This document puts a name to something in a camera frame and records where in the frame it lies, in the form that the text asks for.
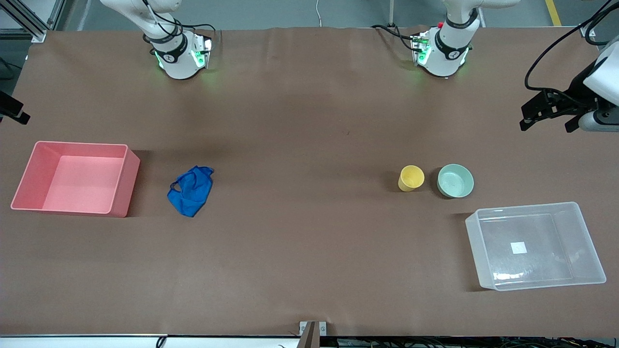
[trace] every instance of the brown table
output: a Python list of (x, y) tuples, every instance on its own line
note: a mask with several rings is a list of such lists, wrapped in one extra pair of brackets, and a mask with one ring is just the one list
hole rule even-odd
[[(171, 80), (139, 32), (51, 32), (0, 127), (0, 332), (616, 336), (619, 136), (567, 118), (522, 133), (522, 80), (563, 28), (482, 29), (450, 79), (370, 29), (224, 32), (211, 70)], [(532, 84), (565, 88), (596, 56), (560, 45)], [(129, 217), (9, 209), (38, 140), (128, 144)], [(465, 199), (437, 169), (475, 175)], [(426, 183), (397, 190), (399, 170)], [(166, 199), (215, 169), (189, 219)], [(477, 282), (464, 219), (482, 207), (577, 201), (608, 281), (497, 292)]]

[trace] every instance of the yellow tape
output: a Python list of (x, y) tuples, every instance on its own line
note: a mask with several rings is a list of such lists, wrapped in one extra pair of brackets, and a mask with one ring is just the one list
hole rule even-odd
[(559, 19), (559, 13), (556, 12), (555, 2), (553, 0), (546, 0), (546, 7), (552, 19), (552, 25), (561, 27), (561, 19)]

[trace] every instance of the teal bowl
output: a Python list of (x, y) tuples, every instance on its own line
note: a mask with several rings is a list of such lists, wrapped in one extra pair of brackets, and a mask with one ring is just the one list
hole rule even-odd
[(438, 190), (449, 198), (462, 198), (473, 191), (473, 174), (459, 164), (448, 164), (438, 172)]

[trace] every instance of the pink plastic bin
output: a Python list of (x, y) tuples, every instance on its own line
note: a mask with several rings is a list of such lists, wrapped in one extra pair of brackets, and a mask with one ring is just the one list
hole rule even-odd
[(39, 141), (11, 209), (125, 217), (139, 165), (127, 145)]

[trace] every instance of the blue fabric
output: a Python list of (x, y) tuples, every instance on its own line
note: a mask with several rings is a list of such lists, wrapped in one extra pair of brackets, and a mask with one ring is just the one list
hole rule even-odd
[(210, 187), (213, 186), (211, 174), (213, 169), (195, 166), (170, 185), (168, 200), (179, 213), (188, 217), (196, 215), (209, 197)]

